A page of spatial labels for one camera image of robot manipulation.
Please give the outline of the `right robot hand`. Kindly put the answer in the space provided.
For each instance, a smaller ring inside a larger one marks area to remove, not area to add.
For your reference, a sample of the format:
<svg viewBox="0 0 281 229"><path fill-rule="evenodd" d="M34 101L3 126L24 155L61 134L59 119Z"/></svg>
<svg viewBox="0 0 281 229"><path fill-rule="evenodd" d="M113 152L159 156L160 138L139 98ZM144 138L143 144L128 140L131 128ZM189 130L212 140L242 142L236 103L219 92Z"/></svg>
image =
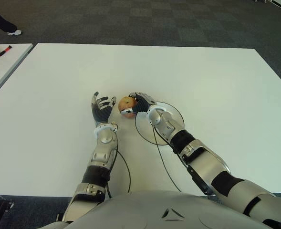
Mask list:
<svg viewBox="0 0 281 229"><path fill-rule="evenodd" d="M136 105L120 110L122 115L147 112L150 106L156 105L156 101L146 93L133 92L130 93L128 97L133 98L136 101Z"/></svg>

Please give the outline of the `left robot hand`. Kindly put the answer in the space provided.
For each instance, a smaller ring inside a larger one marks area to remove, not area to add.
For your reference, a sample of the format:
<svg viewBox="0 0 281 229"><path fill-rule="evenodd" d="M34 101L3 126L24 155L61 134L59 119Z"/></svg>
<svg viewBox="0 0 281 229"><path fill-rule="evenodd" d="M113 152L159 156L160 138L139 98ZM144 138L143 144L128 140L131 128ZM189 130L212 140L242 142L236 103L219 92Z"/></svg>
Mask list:
<svg viewBox="0 0 281 229"><path fill-rule="evenodd" d="M113 107L116 103L116 97L112 97L110 100L108 96L98 97L99 92L95 92L91 100L92 115L95 121L96 127L108 123L108 118L110 117Z"/></svg>

